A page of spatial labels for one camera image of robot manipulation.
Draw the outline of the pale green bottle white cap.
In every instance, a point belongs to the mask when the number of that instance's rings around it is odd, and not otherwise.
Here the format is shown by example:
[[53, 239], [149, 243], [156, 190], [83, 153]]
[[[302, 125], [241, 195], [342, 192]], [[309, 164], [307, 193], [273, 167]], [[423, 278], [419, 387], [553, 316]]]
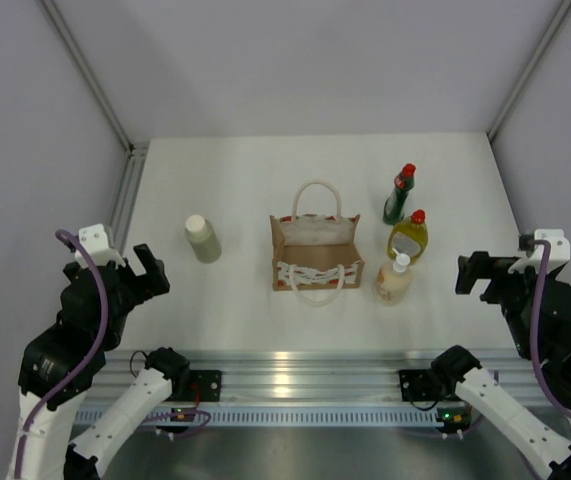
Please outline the pale green bottle white cap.
[[191, 215], [185, 221], [185, 236], [196, 258], [205, 264], [219, 259], [222, 250], [212, 224], [202, 215]]

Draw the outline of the yellow dish soap bottle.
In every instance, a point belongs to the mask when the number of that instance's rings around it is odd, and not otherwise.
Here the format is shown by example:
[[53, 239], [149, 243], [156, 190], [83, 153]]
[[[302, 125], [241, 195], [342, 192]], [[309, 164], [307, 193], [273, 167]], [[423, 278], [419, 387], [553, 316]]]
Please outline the yellow dish soap bottle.
[[399, 254], [405, 254], [413, 265], [423, 255], [428, 242], [426, 213], [419, 209], [393, 227], [388, 240], [387, 254], [391, 260], [395, 260]]

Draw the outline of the cream lotion pump bottle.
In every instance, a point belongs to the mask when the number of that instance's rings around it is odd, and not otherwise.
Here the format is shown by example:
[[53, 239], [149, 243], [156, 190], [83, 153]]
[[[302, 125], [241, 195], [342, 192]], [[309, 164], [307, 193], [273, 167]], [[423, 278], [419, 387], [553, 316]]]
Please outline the cream lotion pump bottle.
[[411, 259], [400, 253], [394, 260], [384, 263], [374, 283], [376, 298], [386, 305], [399, 303], [412, 282]]

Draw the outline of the green bottle red cap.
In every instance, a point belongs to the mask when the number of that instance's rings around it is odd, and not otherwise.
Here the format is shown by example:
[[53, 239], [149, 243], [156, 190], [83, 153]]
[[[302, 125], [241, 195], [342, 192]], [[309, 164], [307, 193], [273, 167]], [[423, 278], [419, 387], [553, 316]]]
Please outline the green bottle red cap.
[[385, 224], [395, 225], [404, 218], [406, 202], [415, 185], [415, 172], [416, 166], [413, 163], [407, 163], [394, 178], [393, 191], [384, 205], [383, 221]]

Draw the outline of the burlap canvas bag watermelon print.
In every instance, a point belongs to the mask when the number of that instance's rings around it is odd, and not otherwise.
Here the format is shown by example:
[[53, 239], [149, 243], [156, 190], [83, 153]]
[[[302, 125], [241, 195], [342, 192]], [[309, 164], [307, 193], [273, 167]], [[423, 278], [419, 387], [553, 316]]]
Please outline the burlap canvas bag watermelon print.
[[[334, 197], [331, 215], [298, 212], [303, 192], [326, 188]], [[355, 243], [361, 217], [345, 216], [339, 191], [324, 180], [310, 180], [294, 195], [291, 213], [270, 217], [272, 288], [291, 291], [304, 304], [324, 307], [344, 290], [361, 286], [365, 261]]]

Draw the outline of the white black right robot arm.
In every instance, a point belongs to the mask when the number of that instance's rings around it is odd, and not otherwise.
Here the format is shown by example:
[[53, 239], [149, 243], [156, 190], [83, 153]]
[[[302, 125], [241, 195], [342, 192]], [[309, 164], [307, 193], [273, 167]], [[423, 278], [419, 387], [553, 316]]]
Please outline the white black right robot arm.
[[[519, 355], [530, 361], [549, 403], [571, 424], [571, 285], [558, 273], [568, 263], [562, 239], [533, 240], [525, 256], [475, 252], [458, 260], [455, 291], [489, 285], [482, 301], [500, 306]], [[456, 396], [493, 424], [541, 479], [571, 479], [571, 439], [556, 433], [522, 406], [467, 349], [455, 345], [431, 363], [430, 384]]]

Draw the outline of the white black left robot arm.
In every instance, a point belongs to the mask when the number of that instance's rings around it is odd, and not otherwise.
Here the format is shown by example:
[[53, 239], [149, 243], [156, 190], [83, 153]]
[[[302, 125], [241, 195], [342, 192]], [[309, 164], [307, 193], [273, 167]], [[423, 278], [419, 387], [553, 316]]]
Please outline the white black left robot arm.
[[24, 350], [19, 386], [19, 424], [10, 479], [99, 479], [144, 419], [162, 402], [184, 397], [191, 386], [190, 362], [169, 347], [151, 351], [133, 383], [101, 418], [76, 438], [76, 415], [122, 339], [129, 313], [169, 292], [164, 264], [145, 244], [134, 252], [144, 267], [127, 261], [97, 263], [78, 239], [67, 246], [86, 265], [67, 264], [69, 280], [55, 323]]

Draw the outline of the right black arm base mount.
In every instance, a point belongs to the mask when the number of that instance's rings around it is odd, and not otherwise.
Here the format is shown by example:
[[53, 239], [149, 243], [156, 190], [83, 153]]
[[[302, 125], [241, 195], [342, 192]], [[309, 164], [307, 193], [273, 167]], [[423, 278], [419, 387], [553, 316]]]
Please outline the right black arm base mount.
[[427, 369], [404, 369], [398, 372], [401, 398], [419, 410], [435, 407], [441, 399], [438, 382]]

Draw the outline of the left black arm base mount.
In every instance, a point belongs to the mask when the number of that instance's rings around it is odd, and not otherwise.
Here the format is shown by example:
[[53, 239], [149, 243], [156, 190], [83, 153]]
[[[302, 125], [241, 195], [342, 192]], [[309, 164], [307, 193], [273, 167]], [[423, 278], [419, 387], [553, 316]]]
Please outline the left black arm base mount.
[[220, 401], [223, 373], [220, 370], [191, 370], [183, 401], [217, 403]]

